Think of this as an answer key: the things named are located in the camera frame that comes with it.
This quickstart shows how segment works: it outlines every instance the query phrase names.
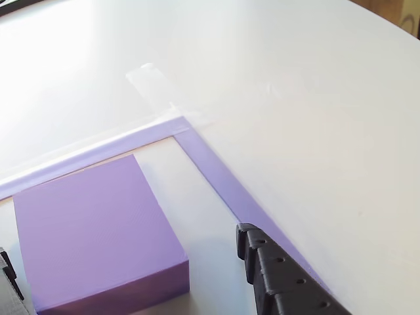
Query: white table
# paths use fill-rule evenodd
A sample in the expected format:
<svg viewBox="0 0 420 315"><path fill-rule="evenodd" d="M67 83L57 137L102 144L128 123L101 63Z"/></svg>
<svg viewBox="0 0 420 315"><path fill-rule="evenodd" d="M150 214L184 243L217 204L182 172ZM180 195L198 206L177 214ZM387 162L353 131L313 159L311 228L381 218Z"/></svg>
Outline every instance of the white table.
<svg viewBox="0 0 420 315"><path fill-rule="evenodd" d="M56 0L1 18L0 43L0 179L154 114L125 77L152 62L189 100L184 110L205 122L196 123L202 137L351 312L417 313L414 37L347 0ZM180 163L167 161L178 150L169 142L138 154L168 163L145 173L160 203L180 194L162 207L189 247L199 231L182 235L191 224L174 223L186 216L173 210L201 203L190 201L198 188L187 184L159 194ZM215 198L213 219L226 225L208 238L228 243L228 210L208 187L196 194ZM17 245L10 201L0 216L3 247ZM228 244L237 284L243 267ZM214 291L195 298L192 287L199 302L190 313L216 314ZM220 297L218 314L253 314L252 288L243 281L236 292L233 304ZM189 302L171 307L183 314L179 304Z"/></svg>

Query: black object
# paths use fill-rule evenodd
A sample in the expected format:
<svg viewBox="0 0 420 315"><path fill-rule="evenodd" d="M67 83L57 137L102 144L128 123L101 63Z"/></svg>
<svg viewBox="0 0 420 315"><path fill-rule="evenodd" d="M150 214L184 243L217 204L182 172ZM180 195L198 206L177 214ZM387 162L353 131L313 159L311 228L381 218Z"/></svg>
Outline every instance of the black object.
<svg viewBox="0 0 420 315"><path fill-rule="evenodd" d="M13 269L11 260L9 259L9 256L7 256L7 253L3 251L3 249L0 248L0 255L7 263L7 266L3 268L3 272L5 273L6 277L9 279L10 284L13 286L13 289L16 291L19 298L23 301L24 296L22 292L20 291L18 284L16 283L16 272Z"/></svg>
<svg viewBox="0 0 420 315"><path fill-rule="evenodd" d="M261 229L238 224L236 243L258 315L351 315Z"/></svg>
<svg viewBox="0 0 420 315"><path fill-rule="evenodd" d="M0 7L0 16L22 9L24 7L27 7L28 5L34 5L35 3L38 3L41 1L43 0L17 0L17 1L7 3L6 5L3 5L2 7Z"/></svg>

